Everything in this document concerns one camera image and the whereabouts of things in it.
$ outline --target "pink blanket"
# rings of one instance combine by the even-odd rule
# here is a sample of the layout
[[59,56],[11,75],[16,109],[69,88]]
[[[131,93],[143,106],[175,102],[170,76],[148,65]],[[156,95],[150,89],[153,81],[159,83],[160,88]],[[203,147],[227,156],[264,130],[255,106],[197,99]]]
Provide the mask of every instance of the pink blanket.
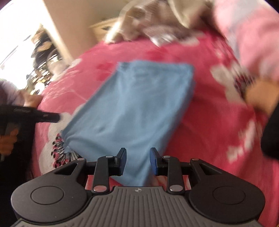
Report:
[[[117,62],[136,59],[189,63],[195,67],[195,94],[166,155],[184,162],[190,158],[203,159],[258,186],[266,198],[259,221],[264,226],[275,226],[279,208],[279,163],[263,157],[260,149],[266,118],[240,98],[234,88],[234,77],[241,74],[242,69],[225,40],[209,31],[162,47],[148,39],[109,46],[100,43],[81,55],[43,93],[40,109],[62,113],[62,121],[37,124],[34,175],[54,168],[51,152],[56,134],[110,77]],[[117,184],[112,180],[110,183],[111,186]],[[154,178],[153,185],[164,184],[164,177]]]
[[263,0],[215,0],[214,18],[239,62],[279,81],[279,14]]

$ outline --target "window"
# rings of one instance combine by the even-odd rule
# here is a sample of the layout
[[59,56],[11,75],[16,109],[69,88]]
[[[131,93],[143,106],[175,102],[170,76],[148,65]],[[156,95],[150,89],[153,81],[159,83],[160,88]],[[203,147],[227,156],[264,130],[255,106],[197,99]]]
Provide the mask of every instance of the window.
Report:
[[26,75],[33,70],[31,36],[39,27],[35,0],[12,0],[0,10],[0,78],[26,87]]

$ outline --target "blue towel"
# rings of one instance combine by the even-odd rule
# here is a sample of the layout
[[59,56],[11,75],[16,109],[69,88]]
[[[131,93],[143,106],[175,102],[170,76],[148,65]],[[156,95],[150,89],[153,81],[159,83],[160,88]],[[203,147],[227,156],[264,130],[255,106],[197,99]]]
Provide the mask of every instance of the blue towel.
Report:
[[120,63],[62,132],[66,150],[88,162],[127,149],[125,186],[149,184],[149,150],[162,155],[192,98],[193,67],[147,61]]

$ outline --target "beige wall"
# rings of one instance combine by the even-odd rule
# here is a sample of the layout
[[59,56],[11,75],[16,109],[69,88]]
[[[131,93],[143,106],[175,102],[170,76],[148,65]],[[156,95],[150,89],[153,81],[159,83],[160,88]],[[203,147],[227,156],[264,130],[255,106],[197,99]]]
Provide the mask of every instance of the beige wall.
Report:
[[36,0],[41,21],[71,62],[96,44],[90,25],[115,17],[128,0]]

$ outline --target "round black pad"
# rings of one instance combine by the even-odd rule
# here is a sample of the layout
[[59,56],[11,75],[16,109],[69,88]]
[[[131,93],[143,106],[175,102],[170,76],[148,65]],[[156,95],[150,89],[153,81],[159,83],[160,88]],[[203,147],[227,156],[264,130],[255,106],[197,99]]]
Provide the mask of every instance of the round black pad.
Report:
[[62,189],[53,186],[44,186],[35,189],[31,198],[35,203],[42,205],[54,204],[60,201],[64,196]]
[[17,217],[38,224],[66,220],[86,202],[86,190],[79,183],[71,176],[56,174],[45,174],[22,184],[11,197]]
[[223,186],[213,191],[213,197],[220,203],[234,205],[245,199],[245,193],[237,187]]
[[189,201],[204,217],[225,224],[257,220],[265,205],[260,189],[231,174],[206,176],[191,189]]

